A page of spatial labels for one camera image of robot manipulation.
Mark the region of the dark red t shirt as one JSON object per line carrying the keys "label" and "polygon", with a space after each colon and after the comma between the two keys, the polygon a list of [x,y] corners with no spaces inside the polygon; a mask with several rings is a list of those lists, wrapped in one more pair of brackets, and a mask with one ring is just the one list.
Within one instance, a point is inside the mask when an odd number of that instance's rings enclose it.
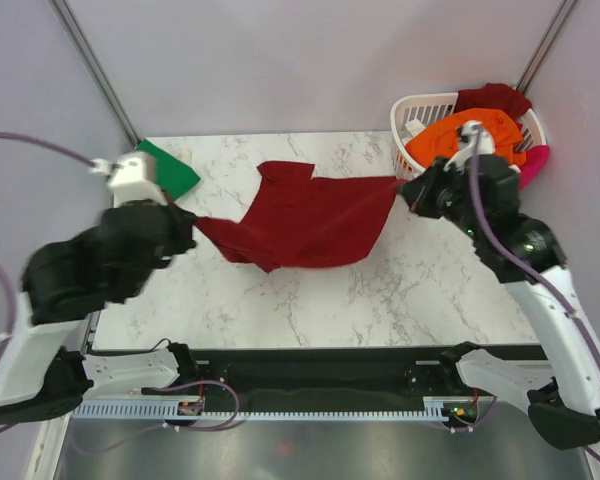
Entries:
{"label": "dark red t shirt", "polygon": [[266,161],[259,190],[238,221],[200,217],[196,227],[231,263],[322,269],[366,258],[404,181],[394,176],[327,178],[315,166]]}

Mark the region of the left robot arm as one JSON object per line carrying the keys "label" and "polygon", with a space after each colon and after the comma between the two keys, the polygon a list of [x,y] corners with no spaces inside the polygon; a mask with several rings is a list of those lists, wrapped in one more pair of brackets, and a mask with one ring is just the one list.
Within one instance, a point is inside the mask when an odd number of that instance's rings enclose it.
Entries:
{"label": "left robot arm", "polygon": [[136,200],[30,257],[11,306],[20,316],[0,346],[0,426],[51,420],[97,396],[196,388],[200,371],[184,344],[114,357],[64,345],[91,314],[138,296],[154,271],[193,249],[196,221],[174,204]]}

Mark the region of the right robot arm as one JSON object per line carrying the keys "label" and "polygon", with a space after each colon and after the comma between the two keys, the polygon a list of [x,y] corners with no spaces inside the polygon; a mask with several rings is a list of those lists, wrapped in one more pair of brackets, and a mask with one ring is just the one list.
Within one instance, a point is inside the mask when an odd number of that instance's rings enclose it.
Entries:
{"label": "right robot arm", "polygon": [[520,211],[519,176],[495,155],[461,169],[437,158],[399,190],[410,210],[444,218],[519,305],[549,360],[549,374],[501,360],[470,342],[443,355],[438,381],[447,392],[467,387],[525,413],[559,450],[600,442],[600,342],[575,292],[566,257],[551,229]]}

